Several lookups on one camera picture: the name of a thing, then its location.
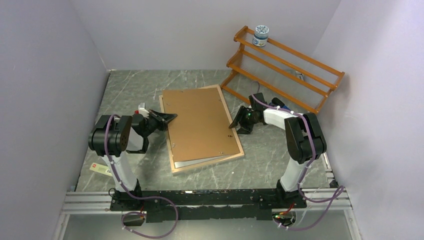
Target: jar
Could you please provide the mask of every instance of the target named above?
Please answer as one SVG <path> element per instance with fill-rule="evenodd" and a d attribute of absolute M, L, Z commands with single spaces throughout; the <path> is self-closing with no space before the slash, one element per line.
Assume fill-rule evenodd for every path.
<path fill-rule="evenodd" d="M 256 26 L 254 29 L 252 43 L 255 46 L 263 47 L 268 41 L 268 32 L 270 29 L 265 25 Z"/>

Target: jar label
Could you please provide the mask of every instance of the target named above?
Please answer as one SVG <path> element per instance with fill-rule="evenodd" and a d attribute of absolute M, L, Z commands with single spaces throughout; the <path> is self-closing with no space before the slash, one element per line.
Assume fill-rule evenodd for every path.
<path fill-rule="evenodd" d="M 267 44 L 267 41 L 268 41 L 268 38 L 266 38 L 266 39 L 258 39 L 255 36 L 253 36 L 253 39 L 252 39 L 253 45 L 256 45 L 258 47 L 265 46 L 265 44 Z"/>

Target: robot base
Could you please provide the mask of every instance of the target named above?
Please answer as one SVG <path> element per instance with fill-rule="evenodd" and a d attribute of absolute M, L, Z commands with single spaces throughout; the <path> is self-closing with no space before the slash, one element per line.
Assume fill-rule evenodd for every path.
<path fill-rule="evenodd" d="M 301 196 L 299 191 L 284 191 L 280 180 L 277 181 L 276 187 L 277 196 L 281 196 L 281 202 L 283 203 L 294 203 L 294 208 L 303 209 L 307 207 L 306 200 Z"/>
<path fill-rule="evenodd" d="M 142 197 L 142 188 L 137 180 L 135 189 L 130 193 L 137 197 Z M 139 211 L 143 206 L 142 200 L 137 200 L 128 195 L 126 192 L 115 191 L 110 202 L 111 211 Z"/>

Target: black cable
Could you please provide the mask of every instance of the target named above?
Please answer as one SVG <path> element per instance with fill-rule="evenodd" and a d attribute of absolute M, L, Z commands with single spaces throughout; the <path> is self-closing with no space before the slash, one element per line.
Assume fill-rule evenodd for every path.
<path fill-rule="evenodd" d="M 109 194 L 109 196 L 111 197 L 111 198 L 113 198 L 113 196 L 111 195 L 111 190 L 113 189 L 113 193 L 115 193 L 116 191 L 117 191 L 117 189 L 116 188 L 114 188 L 114 187 L 112 187 L 111 189 L 109 189 L 109 191 L 107 191 L 107 194 Z"/>

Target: white jar lid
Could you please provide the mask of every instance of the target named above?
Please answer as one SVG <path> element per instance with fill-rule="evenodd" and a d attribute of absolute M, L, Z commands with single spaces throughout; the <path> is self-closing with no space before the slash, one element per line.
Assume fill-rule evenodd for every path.
<path fill-rule="evenodd" d="M 254 31 L 255 31 L 256 34 L 266 36 L 266 35 L 268 35 L 268 32 L 270 31 L 270 29 L 265 25 L 258 25 L 258 26 L 256 26 Z"/>

